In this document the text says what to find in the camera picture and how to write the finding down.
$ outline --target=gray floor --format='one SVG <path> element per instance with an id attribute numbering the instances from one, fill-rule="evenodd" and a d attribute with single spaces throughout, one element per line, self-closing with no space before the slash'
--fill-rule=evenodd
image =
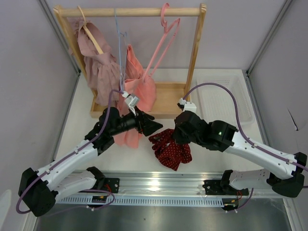
<path id="1" fill-rule="evenodd" d="M 56 205 L 47 215 L 67 209 Z M 43 216 L 37 231 L 290 231 L 282 199 L 253 199 L 237 214 L 221 208 L 110 206 Z"/>

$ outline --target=gray wall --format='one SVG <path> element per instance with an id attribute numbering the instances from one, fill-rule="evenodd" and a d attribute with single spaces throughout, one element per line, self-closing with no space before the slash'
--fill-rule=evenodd
<path id="1" fill-rule="evenodd" d="M 294 1 L 251 78 L 271 145 L 285 152 L 305 154 L 308 154 L 307 9 L 308 1 Z M 305 175 L 308 185 L 308 174 Z M 304 189 L 296 199 L 304 230 L 308 230 L 307 198 L 308 189 Z"/>
<path id="2" fill-rule="evenodd" d="M 50 6 L 64 7 L 162 7 L 166 0 L 47 0 Z M 199 7 L 207 4 L 204 32 L 197 68 L 247 69 L 271 23 L 285 0 L 168 0 L 171 7 Z M 92 18 L 117 54 L 114 18 Z M 122 31 L 141 64 L 146 67 L 163 34 L 160 19 L 119 18 Z M 183 17 L 179 33 L 161 67 L 187 68 L 189 65 L 196 18 Z"/>
<path id="3" fill-rule="evenodd" d="M 18 231 L 21 174 L 48 163 L 76 80 L 37 1 L 0 7 L 0 195 L 12 191 L 2 230 Z"/>

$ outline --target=wooden clothes rack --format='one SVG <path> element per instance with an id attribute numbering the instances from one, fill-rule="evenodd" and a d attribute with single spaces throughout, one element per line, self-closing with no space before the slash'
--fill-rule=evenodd
<path id="1" fill-rule="evenodd" d="M 79 64 L 79 67 L 87 78 L 84 56 L 81 54 L 77 39 L 68 22 L 68 17 L 82 17 L 82 13 L 79 9 L 65 9 L 60 5 L 56 5 L 53 8 L 54 14 L 62 28 L 62 31 L 67 39 L 67 42 Z M 85 17 L 114 17 L 114 8 L 82 8 Z M 117 8 L 117 17 L 153 17 L 160 16 L 161 8 Z M 181 113 L 178 108 L 177 103 L 180 98 L 182 98 L 190 89 L 193 71 L 196 63 L 196 58 L 198 54 L 198 48 L 200 43 L 200 38 L 202 34 L 202 28 L 204 24 L 206 13 L 206 5 L 200 4 L 199 8 L 167 8 L 165 11 L 165 16 L 195 16 L 198 17 L 197 25 L 195 30 L 195 35 L 193 39 L 193 48 L 191 59 L 189 63 L 188 75 L 186 82 L 156 82 L 156 92 L 157 99 L 152 108 L 152 111 L 148 112 L 155 118 L 175 118 Z M 92 90 L 94 95 L 91 116 L 93 118 L 98 118 L 105 107 L 100 106 L 95 103 L 97 97 L 97 91 Z"/>

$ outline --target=wooden base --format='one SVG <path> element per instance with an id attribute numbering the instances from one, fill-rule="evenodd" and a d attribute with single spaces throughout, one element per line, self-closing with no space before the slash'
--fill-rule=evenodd
<path id="1" fill-rule="evenodd" d="M 174 119 L 177 117 L 181 113 L 177 103 L 184 96 L 185 84 L 185 82 L 156 82 L 156 102 L 152 111 L 147 113 L 156 119 Z M 91 117 L 99 118 L 105 108 L 96 104 L 94 97 L 90 111 Z"/>

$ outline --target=gray panel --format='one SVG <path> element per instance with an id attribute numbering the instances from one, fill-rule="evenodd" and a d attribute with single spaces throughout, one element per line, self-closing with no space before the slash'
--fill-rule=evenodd
<path id="1" fill-rule="evenodd" d="M 56 205 L 52 214 L 69 205 Z M 221 208 L 110 206 L 41 217 L 37 231 L 290 231 L 282 199 L 255 199 L 236 213 Z"/>
<path id="2" fill-rule="evenodd" d="M 166 0 L 47 0 L 52 7 L 162 7 Z M 207 4 L 204 32 L 196 68 L 247 69 L 285 0 L 169 0 L 171 7 L 199 7 Z M 92 18 L 117 54 L 114 18 Z M 119 18 L 122 30 L 141 64 L 146 67 L 163 34 L 160 19 Z M 189 65 L 196 19 L 181 19 L 179 33 L 161 67 L 187 68 Z"/>
<path id="3" fill-rule="evenodd" d="M 12 191 L 2 230 L 18 231 L 21 174 L 49 162 L 77 76 L 36 1 L 1 2 L 0 21 L 0 195 Z"/>
<path id="4" fill-rule="evenodd" d="M 270 144 L 284 152 L 308 154 L 308 1 L 294 1 L 251 81 Z M 296 198 L 308 230 L 307 190 Z"/>

